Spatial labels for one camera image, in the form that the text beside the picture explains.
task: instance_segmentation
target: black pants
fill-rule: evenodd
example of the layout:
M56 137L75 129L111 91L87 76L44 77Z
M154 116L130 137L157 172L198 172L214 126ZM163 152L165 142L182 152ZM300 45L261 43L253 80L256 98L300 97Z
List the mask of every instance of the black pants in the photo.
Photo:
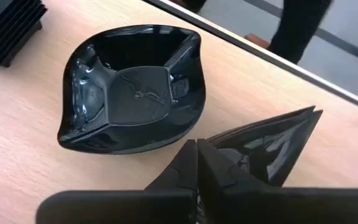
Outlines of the black pants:
M183 2L190 10L198 12L206 0ZM268 50L290 62L298 63L331 2L332 0L284 0L280 25Z

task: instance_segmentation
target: person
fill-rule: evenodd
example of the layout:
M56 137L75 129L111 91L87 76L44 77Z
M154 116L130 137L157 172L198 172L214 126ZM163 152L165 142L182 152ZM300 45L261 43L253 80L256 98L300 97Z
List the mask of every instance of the person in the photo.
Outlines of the person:
M171 0L199 12L206 0ZM280 25L269 43L254 34L246 39L290 62L298 63L333 0L284 0Z

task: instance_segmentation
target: floor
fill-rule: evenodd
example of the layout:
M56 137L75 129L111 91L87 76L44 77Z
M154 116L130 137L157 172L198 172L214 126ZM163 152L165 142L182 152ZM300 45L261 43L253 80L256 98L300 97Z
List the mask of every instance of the floor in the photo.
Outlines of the floor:
M280 18L255 5L263 3L279 10L282 1L207 0L199 15L238 35L252 33L270 40ZM358 1L334 1L320 28L358 50ZM327 39L314 36L299 66L358 95L358 56Z

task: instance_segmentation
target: wooden desk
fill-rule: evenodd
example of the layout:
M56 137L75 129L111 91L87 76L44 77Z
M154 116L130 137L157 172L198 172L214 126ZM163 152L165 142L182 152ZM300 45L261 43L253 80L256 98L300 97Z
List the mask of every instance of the wooden desk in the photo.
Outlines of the wooden desk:
M358 106L140 0L45 4L44 29L10 68L0 69L0 223L33 223L39 203L62 190L143 189L185 139L207 138L310 105L324 114L286 185L358 187ZM134 24L168 24L201 34L207 86L201 119L182 140L141 154L62 149L56 135L67 59L91 35Z

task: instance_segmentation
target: glossy black bowl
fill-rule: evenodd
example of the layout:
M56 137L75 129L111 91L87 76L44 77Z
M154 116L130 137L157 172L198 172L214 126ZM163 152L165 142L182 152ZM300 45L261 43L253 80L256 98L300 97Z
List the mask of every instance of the glossy black bowl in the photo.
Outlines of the glossy black bowl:
M130 154L173 143L205 103L201 37L171 26L96 34L70 57L63 78L61 146Z

